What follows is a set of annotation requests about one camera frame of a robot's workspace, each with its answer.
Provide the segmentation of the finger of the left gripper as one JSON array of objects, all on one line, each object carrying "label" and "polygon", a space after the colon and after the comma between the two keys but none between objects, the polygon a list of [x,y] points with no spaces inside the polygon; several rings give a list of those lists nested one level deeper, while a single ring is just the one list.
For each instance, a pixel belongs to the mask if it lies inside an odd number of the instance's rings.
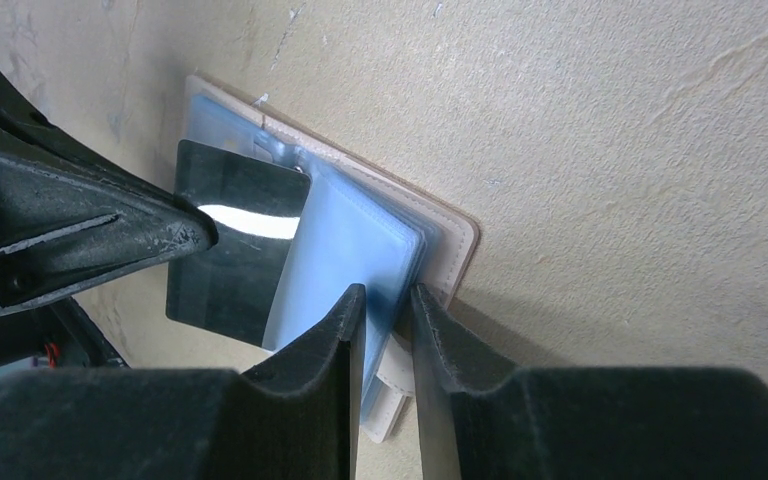
[{"label": "finger of the left gripper", "polygon": [[52,124],[1,71],[0,129],[89,175],[159,201],[174,201],[169,192],[129,173]]},{"label": "finger of the left gripper", "polygon": [[214,222],[103,157],[0,138],[0,316],[205,251]]}]

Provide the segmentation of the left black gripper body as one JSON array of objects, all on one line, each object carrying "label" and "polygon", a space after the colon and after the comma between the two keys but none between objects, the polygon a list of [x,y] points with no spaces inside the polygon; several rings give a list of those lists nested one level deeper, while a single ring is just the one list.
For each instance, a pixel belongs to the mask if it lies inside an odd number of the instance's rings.
[{"label": "left black gripper body", "polygon": [[40,357],[54,368],[126,366],[72,298],[0,317],[0,367],[31,357]]}]

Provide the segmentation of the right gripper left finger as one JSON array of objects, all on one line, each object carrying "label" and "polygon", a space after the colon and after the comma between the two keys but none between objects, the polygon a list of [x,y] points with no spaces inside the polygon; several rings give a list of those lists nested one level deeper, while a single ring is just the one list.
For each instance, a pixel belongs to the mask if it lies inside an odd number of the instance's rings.
[{"label": "right gripper left finger", "polygon": [[0,479],[351,479],[366,291],[245,372],[61,368],[0,380]]}]

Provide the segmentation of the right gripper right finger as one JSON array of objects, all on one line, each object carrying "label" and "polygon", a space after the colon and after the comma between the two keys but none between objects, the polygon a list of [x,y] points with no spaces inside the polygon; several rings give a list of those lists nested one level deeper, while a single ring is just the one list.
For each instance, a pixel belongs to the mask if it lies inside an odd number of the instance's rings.
[{"label": "right gripper right finger", "polygon": [[768,479],[768,386],[720,367],[516,364],[411,290],[427,479]]}]

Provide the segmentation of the glossy black credit card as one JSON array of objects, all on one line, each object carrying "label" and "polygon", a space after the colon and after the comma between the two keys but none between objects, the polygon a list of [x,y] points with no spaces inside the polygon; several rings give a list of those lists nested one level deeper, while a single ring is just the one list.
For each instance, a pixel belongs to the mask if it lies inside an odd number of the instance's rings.
[{"label": "glossy black credit card", "polygon": [[175,192],[214,222],[217,242],[169,263],[167,318],[260,345],[310,189],[292,168],[180,141]]}]

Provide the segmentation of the beige card holder wallet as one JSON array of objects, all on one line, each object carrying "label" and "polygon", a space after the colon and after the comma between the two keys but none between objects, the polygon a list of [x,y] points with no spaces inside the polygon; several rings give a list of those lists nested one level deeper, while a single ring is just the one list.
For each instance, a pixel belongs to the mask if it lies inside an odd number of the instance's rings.
[{"label": "beige card holder wallet", "polygon": [[466,215],[274,119],[205,78],[185,87],[182,140],[308,175],[311,189],[259,347],[275,353],[312,328],[352,284],[366,290],[362,430],[386,440],[414,393],[396,330],[409,287],[452,300],[479,238]]}]

